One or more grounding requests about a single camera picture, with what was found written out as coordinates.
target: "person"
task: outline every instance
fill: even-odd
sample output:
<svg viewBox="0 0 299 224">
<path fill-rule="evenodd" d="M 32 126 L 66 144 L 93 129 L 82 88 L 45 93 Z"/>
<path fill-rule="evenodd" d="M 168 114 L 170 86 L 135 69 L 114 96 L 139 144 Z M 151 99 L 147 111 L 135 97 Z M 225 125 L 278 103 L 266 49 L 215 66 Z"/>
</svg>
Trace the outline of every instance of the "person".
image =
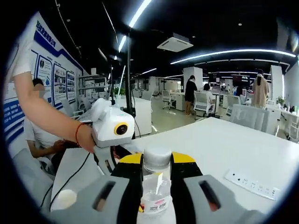
<svg viewBox="0 0 299 224">
<path fill-rule="evenodd" d="M 230 86 L 228 84 L 228 88 L 227 88 L 228 94 L 230 94 L 231 90 L 230 90 Z"/>
<path fill-rule="evenodd" d="M 40 98 L 43 98 L 45 88 L 39 78 L 32 80 L 34 91 L 39 91 Z M 50 134 L 32 123 L 28 118 L 24 119 L 24 134 L 30 152 L 34 158 L 48 157 L 57 172 L 60 161 L 67 148 L 78 147 L 75 142 L 63 140 L 53 134 Z"/>
<path fill-rule="evenodd" d="M 255 107 L 265 107 L 269 87 L 267 80 L 263 77 L 263 71 L 259 70 L 253 82 L 253 99 L 251 105 Z"/>
<path fill-rule="evenodd" d="M 187 116 L 190 115 L 191 103 L 193 103 L 194 101 L 194 91 L 197 91 L 197 87 L 195 84 L 195 77 L 194 75 L 191 75 L 186 84 L 186 91 L 185 91 L 185 101 L 186 101 L 185 115 Z"/>
<path fill-rule="evenodd" d="M 215 99 L 213 94 L 210 92 L 210 85 L 208 83 L 206 83 L 204 85 L 204 90 L 202 92 L 206 93 L 206 101 L 209 102 L 210 104 L 214 104 L 215 103 Z"/>
<path fill-rule="evenodd" d="M 7 61 L 5 89 L 8 82 L 14 82 L 21 109 L 25 116 L 38 127 L 55 136 L 77 142 L 82 148 L 93 153 L 95 143 L 91 128 L 81 125 L 79 121 L 56 110 L 39 97 L 38 91 L 34 91 L 30 56 L 38 23 L 36 15 L 33 16 L 23 33 L 15 41 Z"/>
<path fill-rule="evenodd" d="M 245 105 L 245 96 L 243 95 L 243 88 L 241 86 L 237 87 L 236 96 L 240 97 L 240 102 Z"/>
</svg>

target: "plastic water bottle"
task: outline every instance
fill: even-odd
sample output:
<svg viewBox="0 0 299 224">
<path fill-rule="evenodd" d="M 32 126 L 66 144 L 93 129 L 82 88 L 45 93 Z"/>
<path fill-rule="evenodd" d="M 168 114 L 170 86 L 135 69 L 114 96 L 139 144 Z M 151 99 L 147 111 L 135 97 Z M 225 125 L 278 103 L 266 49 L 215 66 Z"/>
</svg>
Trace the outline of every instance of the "plastic water bottle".
<svg viewBox="0 0 299 224">
<path fill-rule="evenodd" d="M 143 196 L 137 223 L 175 223 L 170 195 L 170 158 L 167 148 L 147 148 L 143 153 Z"/>
</svg>

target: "red bracelet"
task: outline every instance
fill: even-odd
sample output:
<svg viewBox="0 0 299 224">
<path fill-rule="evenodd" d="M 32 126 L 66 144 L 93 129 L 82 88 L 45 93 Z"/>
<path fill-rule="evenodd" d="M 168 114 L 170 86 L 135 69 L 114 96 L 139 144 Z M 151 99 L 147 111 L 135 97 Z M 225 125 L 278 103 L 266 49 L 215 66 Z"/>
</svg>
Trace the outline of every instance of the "red bracelet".
<svg viewBox="0 0 299 224">
<path fill-rule="evenodd" d="M 76 130 L 76 143 L 78 144 L 78 146 L 80 146 L 80 144 L 78 142 L 77 134 L 78 134 L 78 130 L 81 127 L 81 125 L 84 125 L 84 123 L 79 124 L 78 127 L 77 127 L 77 130 Z"/>
</svg>

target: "camera lens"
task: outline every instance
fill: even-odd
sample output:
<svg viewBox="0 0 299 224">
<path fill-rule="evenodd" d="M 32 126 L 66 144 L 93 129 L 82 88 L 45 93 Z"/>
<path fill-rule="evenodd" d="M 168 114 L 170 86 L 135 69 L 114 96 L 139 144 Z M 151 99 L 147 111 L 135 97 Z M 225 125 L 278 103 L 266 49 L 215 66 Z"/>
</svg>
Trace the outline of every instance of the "camera lens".
<svg viewBox="0 0 299 224">
<path fill-rule="evenodd" d="M 116 129 L 116 134 L 118 135 L 122 135 L 124 133 L 127 132 L 128 126 L 126 125 L 120 125 L 117 129 Z"/>
</svg>

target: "woman in black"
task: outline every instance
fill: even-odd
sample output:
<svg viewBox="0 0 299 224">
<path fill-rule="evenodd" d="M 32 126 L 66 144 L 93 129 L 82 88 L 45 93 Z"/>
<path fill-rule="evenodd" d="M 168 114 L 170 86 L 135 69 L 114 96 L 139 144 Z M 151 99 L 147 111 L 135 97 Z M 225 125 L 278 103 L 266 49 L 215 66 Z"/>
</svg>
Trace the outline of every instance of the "woman in black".
<svg viewBox="0 0 299 224">
<path fill-rule="evenodd" d="M 195 84 L 195 77 L 192 75 L 188 79 L 186 84 L 186 91 L 185 91 L 185 101 L 186 101 L 186 108 L 185 114 L 187 116 L 190 115 L 191 103 L 194 101 L 194 91 L 197 91 L 197 87 Z"/>
</svg>

